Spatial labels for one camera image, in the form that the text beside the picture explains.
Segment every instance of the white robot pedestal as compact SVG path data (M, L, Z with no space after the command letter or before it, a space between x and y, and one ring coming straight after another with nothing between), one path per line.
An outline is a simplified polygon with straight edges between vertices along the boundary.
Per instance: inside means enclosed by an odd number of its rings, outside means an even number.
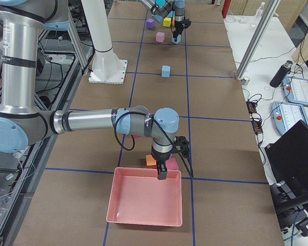
M120 60L113 51L104 2L82 0L82 5L95 48L89 82L123 84L128 61Z

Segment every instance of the black bottle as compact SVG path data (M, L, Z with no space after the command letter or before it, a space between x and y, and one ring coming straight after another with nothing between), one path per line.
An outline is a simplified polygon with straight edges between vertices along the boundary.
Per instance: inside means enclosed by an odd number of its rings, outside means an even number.
M271 87L278 87L282 83L285 76L287 76L290 73L292 65L293 62L287 60L286 63L282 65L280 69L277 71L277 73L272 78L272 81L269 83L269 85Z

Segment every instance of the pink tray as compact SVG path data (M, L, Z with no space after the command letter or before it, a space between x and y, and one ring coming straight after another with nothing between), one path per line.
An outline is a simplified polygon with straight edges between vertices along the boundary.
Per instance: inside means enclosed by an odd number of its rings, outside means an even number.
M180 227L181 173L169 170L166 180L157 170L116 168L106 220L112 223Z

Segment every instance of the robotic arm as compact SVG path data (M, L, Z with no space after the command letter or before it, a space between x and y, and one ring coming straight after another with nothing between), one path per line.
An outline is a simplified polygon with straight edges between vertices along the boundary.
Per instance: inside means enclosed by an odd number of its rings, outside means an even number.
M154 19L161 23L165 17L167 17L171 11L175 12L175 31L173 31L173 37L177 42L178 35L181 35L184 29L187 29L191 21L185 18L185 0L165 0L165 4L162 7L156 4L153 0L140 0L140 2L150 10L154 15Z
M63 28L68 23L68 2L0 0L0 4L0 17L4 21L1 152L23 150L39 140L65 132L114 128L116 138L117 132L152 138L151 154L157 161L158 179L166 178L165 161L171 153L182 153L189 160L187 140L176 137L179 116L169 108L159 109L154 115L145 107L86 112L38 111L34 107L38 30L43 26Z

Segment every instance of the work surface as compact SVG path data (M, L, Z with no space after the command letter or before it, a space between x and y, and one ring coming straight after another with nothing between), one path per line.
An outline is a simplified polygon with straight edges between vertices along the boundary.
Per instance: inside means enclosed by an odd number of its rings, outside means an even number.
M169 28L146 29L149 16L140 3L113 4L108 21L115 53L129 61L125 82L84 77L71 108L144 105L180 114L177 135L190 140L195 174L190 180L179 161L183 225L108 224L115 167L145 167L151 140L137 138L125 152L113 129L80 131L58 137L15 246L283 245L220 9L188 4L193 23L179 45L169 42ZM165 44L155 42L157 31ZM170 78L161 77L162 65L171 66Z

